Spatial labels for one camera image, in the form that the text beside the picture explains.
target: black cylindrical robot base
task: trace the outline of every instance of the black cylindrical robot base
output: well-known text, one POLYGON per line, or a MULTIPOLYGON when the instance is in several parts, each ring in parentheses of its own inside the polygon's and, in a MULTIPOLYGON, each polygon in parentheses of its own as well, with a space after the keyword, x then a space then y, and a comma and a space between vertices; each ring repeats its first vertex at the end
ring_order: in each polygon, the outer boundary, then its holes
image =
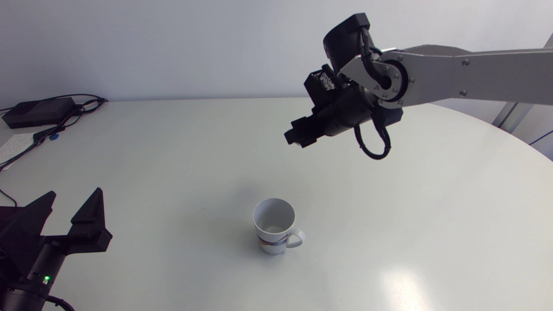
POLYGON ((41 311, 46 299, 20 289, 0 289, 1 311, 41 311))

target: black cable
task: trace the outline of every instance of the black cable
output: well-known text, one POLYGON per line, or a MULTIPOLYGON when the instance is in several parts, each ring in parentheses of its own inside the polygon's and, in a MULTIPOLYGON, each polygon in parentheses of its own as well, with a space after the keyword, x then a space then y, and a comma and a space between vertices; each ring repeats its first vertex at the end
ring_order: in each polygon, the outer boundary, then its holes
POLYGON ((67 301, 58 297, 48 296, 46 298, 46 301, 53 303, 56 307, 60 306, 65 311, 75 311, 75 309, 73 309, 73 307, 69 303, 67 303, 67 301))
POLYGON ((374 53, 376 53, 376 54, 382 56, 382 51, 381 51, 379 48, 376 48, 376 47, 374 47, 374 46, 369 46, 369 50, 370 50, 371 52, 374 52, 374 53))
POLYGON ((78 121, 82 116, 84 116, 84 115, 85 115, 84 113, 81 113, 81 114, 77 117, 76 120, 74 120, 74 121, 71 122, 70 124, 66 125, 65 128, 68 128, 68 127, 74 125, 75 123, 77 123, 77 121, 78 121))
POLYGON ((54 134, 54 133, 57 133, 59 131, 60 128, 62 127, 65 127, 65 123, 72 117, 74 116, 79 116, 77 118, 77 120, 75 120, 73 123, 69 124, 69 126, 72 126, 74 125, 82 115, 84 114, 87 114, 87 113, 92 113, 94 111, 96 111, 98 108, 100 108, 100 106, 102 106, 105 102, 107 102, 108 100, 107 99, 104 99, 102 97, 99 97, 97 95, 92 95, 92 94, 68 94, 68 95, 61 95, 61 96, 55 96, 55 97, 50 97, 48 99, 43 99, 43 100, 40 100, 40 101, 47 101, 47 100, 53 100, 53 99, 58 99, 58 98, 62 98, 62 97, 71 97, 71 96, 91 96, 91 97, 94 97, 95 99, 93 100, 89 100, 87 102, 85 102, 84 104, 82 105, 77 105, 76 106, 76 109, 73 110, 71 113, 68 114, 67 117, 65 117, 65 119, 63 119, 57 126, 53 127, 51 129, 51 131, 47 132, 45 135, 43 135, 42 137, 36 139, 36 141, 31 145, 29 146, 27 149, 25 149, 24 151, 22 151, 21 153, 17 154, 16 156, 14 156, 13 158, 5 161, 5 162, 2 162, 0 163, 0 172, 8 165, 12 164, 13 162, 15 162, 17 159, 21 158, 22 156, 24 156, 27 152, 31 151, 32 149, 34 149, 35 147, 41 145, 44 140, 54 134), (89 110, 85 110, 84 107, 91 104, 91 103, 94 103, 94 102, 97 102, 98 105, 96 105, 94 108, 91 108, 89 110))
POLYGON ((9 196, 7 193, 5 193, 4 191, 2 191, 2 189, 0 189, 0 192, 1 192, 3 195, 7 196, 8 199, 10 199, 11 201, 13 201, 13 204, 17 207, 17 201, 16 201, 14 198, 12 198, 12 197, 9 196))
POLYGON ((361 54, 361 60, 363 61, 363 66, 365 71, 373 78, 383 89, 390 88, 392 81, 390 78, 386 79, 375 67, 373 64, 371 46, 369 44, 369 31, 362 27, 360 32, 360 41, 359 41, 359 53, 361 54))
POLYGON ((388 136, 388 131, 386 128, 382 129, 378 132, 380 137, 382 138, 382 141, 384 142, 384 152, 382 154, 375 154, 372 153, 367 147, 365 146, 365 143, 363 142, 363 137, 361 137, 361 129, 359 125, 356 125, 353 127, 353 131, 355 133, 355 138, 357 139, 357 143, 359 143, 359 148, 363 150, 363 152, 375 160, 381 160, 384 159, 388 153, 390 153, 390 149, 392 148, 392 144, 390 143, 390 137, 388 136))
POLYGON ((17 154, 16 156, 14 156, 13 158, 5 161, 5 162, 2 162, 0 163, 0 172, 8 165, 12 164, 13 162, 15 162, 17 159, 21 158, 22 156, 24 156, 27 152, 31 151, 32 149, 34 149, 35 147, 37 147, 38 145, 42 144, 42 142, 44 141, 44 139, 46 139, 46 137, 54 134, 57 132, 57 130, 62 127, 64 125, 65 122, 67 122, 69 120, 69 118, 71 118, 73 116, 73 113, 75 113, 76 111, 78 111, 79 109, 71 112, 67 117, 65 117, 65 119, 63 119, 63 121, 60 122, 60 124, 58 124, 57 126, 53 127, 51 129, 51 131, 49 131, 48 133, 46 133, 45 135, 43 135, 41 138, 37 139, 31 146, 27 147, 27 149, 25 149, 24 151, 22 151, 21 153, 17 154))
POLYGON ((553 131, 550 131, 550 132, 548 132, 548 133, 542 135, 540 138, 538 138, 538 139, 536 139, 535 141, 529 143, 528 145, 532 146, 532 144, 537 143, 539 140, 541 140, 542 138, 544 138, 545 136, 547 136, 547 135, 549 135, 549 134, 551 134, 551 133, 553 133, 553 131))

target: black power adapter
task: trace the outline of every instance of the black power adapter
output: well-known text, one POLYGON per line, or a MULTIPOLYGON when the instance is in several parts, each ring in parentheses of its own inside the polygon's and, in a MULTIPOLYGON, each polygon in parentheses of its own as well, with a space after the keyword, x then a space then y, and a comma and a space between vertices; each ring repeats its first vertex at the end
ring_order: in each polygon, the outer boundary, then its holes
POLYGON ((70 97, 26 101, 10 109, 2 119, 10 128, 58 125, 75 110, 75 107, 76 104, 70 97))

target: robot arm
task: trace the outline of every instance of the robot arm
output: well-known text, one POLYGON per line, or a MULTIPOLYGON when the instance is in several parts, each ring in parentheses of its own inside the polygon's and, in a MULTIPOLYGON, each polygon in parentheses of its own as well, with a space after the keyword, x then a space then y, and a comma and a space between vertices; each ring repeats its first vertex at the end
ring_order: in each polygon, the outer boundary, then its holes
POLYGON ((324 65, 307 77, 315 107, 291 123, 289 144, 306 147, 354 128, 363 151, 382 159, 391 148, 385 127, 401 120, 405 106, 449 98, 553 105, 553 49, 472 53, 421 45, 381 52, 369 27, 364 13, 355 14, 325 36, 333 70, 324 65), (359 125, 371 119, 385 144, 382 154, 369 152, 361 138, 359 125))

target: white table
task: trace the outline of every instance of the white table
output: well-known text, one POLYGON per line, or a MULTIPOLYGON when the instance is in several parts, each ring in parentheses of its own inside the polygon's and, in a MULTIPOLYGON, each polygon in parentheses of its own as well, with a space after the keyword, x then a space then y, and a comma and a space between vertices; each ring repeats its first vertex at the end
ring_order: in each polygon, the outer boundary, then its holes
MULTIPOLYGON (((107 252, 69 256, 51 291, 77 311, 553 309, 546 157, 434 105, 405 109, 384 160, 352 131, 288 146, 283 133, 310 108, 109 103, 2 172, 0 189, 22 205, 58 194, 45 235, 65 234, 103 189, 107 252), (271 197, 307 234, 277 256, 260 250, 251 220, 271 197)), ((372 124, 363 134, 380 151, 372 124)))

